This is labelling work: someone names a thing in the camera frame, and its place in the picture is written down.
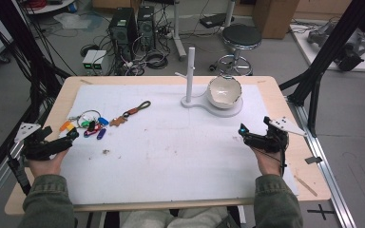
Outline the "large black computer tower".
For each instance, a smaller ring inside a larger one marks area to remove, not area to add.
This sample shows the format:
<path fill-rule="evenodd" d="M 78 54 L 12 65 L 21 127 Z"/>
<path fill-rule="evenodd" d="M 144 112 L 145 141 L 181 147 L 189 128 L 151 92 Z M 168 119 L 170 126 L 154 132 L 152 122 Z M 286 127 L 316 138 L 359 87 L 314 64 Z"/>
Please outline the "large black computer tower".
<path fill-rule="evenodd" d="M 133 43 L 138 38 L 134 9 L 117 8 L 108 30 L 115 51 L 125 60 L 133 60 L 135 57 Z"/>

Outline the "white key stand with pegs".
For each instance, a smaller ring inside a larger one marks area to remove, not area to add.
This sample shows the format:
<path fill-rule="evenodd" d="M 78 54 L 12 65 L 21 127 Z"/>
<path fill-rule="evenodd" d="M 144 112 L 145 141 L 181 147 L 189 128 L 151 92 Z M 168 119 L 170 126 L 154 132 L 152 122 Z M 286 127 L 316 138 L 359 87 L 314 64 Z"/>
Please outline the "white key stand with pegs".
<path fill-rule="evenodd" d="M 232 107 L 227 109 L 221 109 L 213 106 L 206 97 L 206 90 L 203 92 L 202 95 L 194 96 L 192 94 L 193 91 L 193 80 L 194 80 L 194 70 L 195 70 L 195 49 L 190 48 L 188 50 L 188 64 L 187 64 L 187 73 L 185 75 L 176 72 L 176 75 L 184 77 L 186 80 L 186 92 L 185 96 L 181 99 L 181 104 L 185 108 L 193 108 L 199 107 L 210 114 L 213 114 L 217 117 L 221 118 L 230 118 L 238 115 L 243 106 L 243 99 L 240 97 L 240 100 Z"/>

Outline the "black round stool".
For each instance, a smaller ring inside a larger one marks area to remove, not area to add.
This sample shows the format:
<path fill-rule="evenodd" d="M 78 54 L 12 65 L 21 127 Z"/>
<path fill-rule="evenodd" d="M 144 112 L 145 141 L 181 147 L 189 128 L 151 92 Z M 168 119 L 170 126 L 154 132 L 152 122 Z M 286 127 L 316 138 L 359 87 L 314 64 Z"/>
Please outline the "black round stool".
<path fill-rule="evenodd" d="M 232 53 L 220 57 L 209 66 L 209 70 L 218 70 L 221 75 L 252 76 L 251 64 L 240 53 L 243 50 L 252 50 L 260 46 L 262 37 L 258 29 L 243 24 L 234 24 L 222 31 L 221 38 L 232 49 Z"/>

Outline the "person's legs light trousers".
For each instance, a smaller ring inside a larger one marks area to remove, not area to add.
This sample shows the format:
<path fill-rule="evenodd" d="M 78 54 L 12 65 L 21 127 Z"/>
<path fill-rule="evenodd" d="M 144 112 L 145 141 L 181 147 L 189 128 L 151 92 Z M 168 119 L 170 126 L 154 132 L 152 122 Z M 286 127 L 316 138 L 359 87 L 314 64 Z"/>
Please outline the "person's legs light trousers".
<path fill-rule="evenodd" d="M 177 216 L 166 210 L 140 210 L 120 213 L 120 228 L 217 228 L 225 227 L 226 207 L 181 209 Z"/>

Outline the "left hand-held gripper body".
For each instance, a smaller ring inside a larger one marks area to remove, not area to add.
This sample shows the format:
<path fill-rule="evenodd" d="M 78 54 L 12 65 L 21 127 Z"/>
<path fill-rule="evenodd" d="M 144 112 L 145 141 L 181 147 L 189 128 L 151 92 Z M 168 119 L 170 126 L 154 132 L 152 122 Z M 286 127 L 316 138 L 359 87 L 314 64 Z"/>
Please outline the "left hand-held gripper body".
<path fill-rule="evenodd" d="M 51 133 L 52 129 L 50 126 L 42 128 L 38 123 L 21 123 L 14 142 L 24 142 L 25 149 L 23 155 L 28 160 L 47 161 L 52 155 L 72 147 L 72 142 L 66 142 L 68 134 L 60 139 L 51 142 L 47 141 L 46 137 Z"/>

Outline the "person's left hand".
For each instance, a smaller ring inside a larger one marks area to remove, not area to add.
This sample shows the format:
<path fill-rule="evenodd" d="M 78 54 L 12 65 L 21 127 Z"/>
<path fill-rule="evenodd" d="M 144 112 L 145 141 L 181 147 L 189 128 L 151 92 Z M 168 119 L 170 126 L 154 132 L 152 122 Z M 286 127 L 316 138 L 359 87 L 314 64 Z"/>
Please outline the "person's left hand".
<path fill-rule="evenodd" d="M 61 172 L 61 164 L 68 150 L 56 154 L 49 161 L 33 161 L 29 160 L 29 169 L 34 178 L 45 175 L 59 175 Z"/>

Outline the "white foam mat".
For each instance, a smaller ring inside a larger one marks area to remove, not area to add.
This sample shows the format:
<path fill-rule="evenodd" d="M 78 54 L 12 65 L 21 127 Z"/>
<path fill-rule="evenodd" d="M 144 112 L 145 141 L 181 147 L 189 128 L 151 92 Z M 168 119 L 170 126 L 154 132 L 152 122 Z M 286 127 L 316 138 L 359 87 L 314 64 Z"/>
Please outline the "white foam mat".
<path fill-rule="evenodd" d="M 264 135 L 268 111 L 259 88 L 245 85 L 243 107 L 220 118 L 185 108 L 182 85 L 83 85 L 71 115 L 94 111 L 112 119 L 140 105 L 150 107 L 102 138 L 81 136 L 69 149 L 62 174 L 76 205 L 251 199 L 259 169 L 238 130 Z"/>

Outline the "white round table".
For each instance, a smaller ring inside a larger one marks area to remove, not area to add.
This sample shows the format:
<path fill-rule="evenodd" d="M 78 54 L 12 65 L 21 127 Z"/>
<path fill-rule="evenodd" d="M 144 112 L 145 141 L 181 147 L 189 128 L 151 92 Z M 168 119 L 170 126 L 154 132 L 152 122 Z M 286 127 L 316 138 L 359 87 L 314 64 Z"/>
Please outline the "white round table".
<path fill-rule="evenodd" d="M 76 0 L 25 0 L 22 6 L 28 14 L 40 14 L 60 9 L 77 10 Z"/>

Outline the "white power supply box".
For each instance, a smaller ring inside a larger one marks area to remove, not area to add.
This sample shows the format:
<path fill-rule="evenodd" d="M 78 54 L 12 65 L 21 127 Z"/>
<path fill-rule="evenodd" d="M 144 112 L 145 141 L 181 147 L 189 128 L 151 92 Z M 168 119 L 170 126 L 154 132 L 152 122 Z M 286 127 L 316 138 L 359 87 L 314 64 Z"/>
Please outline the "white power supply box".
<path fill-rule="evenodd" d="M 95 49 L 91 49 L 86 53 L 86 56 L 83 60 L 83 67 L 85 70 L 92 70 L 92 64 L 95 60 L 97 51 Z"/>
<path fill-rule="evenodd" d="M 108 70 L 107 52 L 105 50 L 97 50 L 92 65 L 97 74 L 105 74 Z"/>

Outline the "person's right hand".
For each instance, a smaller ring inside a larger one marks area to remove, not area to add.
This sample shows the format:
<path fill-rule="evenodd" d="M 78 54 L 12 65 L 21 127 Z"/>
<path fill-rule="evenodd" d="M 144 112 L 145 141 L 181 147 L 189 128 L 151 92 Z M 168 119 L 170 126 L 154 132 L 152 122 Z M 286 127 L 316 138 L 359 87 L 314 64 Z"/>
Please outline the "person's right hand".
<path fill-rule="evenodd" d="M 283 176 L 283 165 L 280 153 L 267 153 L 264 150 L 253 148 L 262 175 Z"/>

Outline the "white platform with equipment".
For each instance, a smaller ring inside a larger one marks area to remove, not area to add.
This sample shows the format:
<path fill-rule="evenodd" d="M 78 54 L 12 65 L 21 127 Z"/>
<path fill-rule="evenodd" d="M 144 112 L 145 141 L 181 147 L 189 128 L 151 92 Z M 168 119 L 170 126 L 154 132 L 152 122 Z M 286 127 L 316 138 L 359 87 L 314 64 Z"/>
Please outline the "white platform with equipment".
<path fill-rule="evenodd" d="M 330 42 L 337 20 L 303 22 L 293 20 L 290 31 L 295 37 L 302 54 L 310 65 L 323 48 L 336 48 L 329 70 L 365 72 L 365 36 L 359 28 L 354 29 L 341 44 Z"/>

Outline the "brown wooden cabinet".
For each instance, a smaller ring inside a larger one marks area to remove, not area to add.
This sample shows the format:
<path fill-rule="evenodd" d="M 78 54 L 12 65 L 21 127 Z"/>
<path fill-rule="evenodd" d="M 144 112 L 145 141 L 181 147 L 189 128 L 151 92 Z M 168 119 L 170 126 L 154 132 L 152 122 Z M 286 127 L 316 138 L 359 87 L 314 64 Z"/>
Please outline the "brown wooden cabinet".
<path fill-rule="evenodd" d="M 283 39 L 299 0 L 257 0 L 252 18 L 264 39 Z"/>

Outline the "brown leather keychain dark loop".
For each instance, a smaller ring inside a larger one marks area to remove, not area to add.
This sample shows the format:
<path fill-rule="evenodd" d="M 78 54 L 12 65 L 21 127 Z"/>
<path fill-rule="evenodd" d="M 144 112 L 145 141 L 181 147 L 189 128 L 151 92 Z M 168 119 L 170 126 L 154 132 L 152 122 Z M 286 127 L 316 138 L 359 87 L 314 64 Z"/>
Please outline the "brown leather keychain dark loop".
<path fill-rule="evenodd" d="M 109 125 L 110 126 L 120 126 L 121 124 L 124 124 L 131 115 L 134 115 L 134 114 L 138 113 L 139 111 L 146 109 L 150 106 L 151 106 L 150 101 L 144 101 L 140 105 L 127 110 L 121 116 L 111 120 Z"/>

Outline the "black metal frame stand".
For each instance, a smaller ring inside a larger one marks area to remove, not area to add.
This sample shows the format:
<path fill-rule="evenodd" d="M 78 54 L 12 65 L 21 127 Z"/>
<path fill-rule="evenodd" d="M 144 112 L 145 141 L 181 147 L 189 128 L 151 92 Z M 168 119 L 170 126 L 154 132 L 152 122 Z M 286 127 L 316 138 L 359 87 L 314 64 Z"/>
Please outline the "black metal frame stand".
<path fill-rule="evenodd" d="M 31 29 L 18 10 L 17 0 L 0 0 L 0 42 L 14 57 L 25 78 L 30 82 L 30 105 L 13 124 L 13 129 L 0 145 L 0 164 L 10 156 L 15 130 L 21 122 L 43 124 L 59 95 L 62 82 L 70 74 L 49 60 L 35 42 Z"/>
<path fill-rule="evenodd" d="M 330 42 L 342 43 L 354 30 L 365 22 L 365 0 L 352 0 L 348 8 L 339 19 Z M 316 133 L 317 104 L 322 76 L 334 58 L 336 48 L 324 47 L 314 62 L 297 77 L 279 85 L 280 90 L 298 85 L 295 91 L 288 96 L 291 103 L 304 106 L 304 101 L 311 95 L 307 125 L 314 137 Z"/>

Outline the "clear plastic sheet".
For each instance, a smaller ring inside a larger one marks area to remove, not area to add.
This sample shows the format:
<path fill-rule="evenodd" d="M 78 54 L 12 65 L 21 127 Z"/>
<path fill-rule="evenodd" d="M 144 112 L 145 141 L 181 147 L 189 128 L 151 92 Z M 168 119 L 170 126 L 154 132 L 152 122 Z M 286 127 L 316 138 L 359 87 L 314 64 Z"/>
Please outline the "clear plastic sheet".
<path fill-rule="evenodd" d="M 78 14 L 63 12 L 53 17 L 64 29 L 87 29 L 91 24 L 90 20 L 83 19 Z"/>

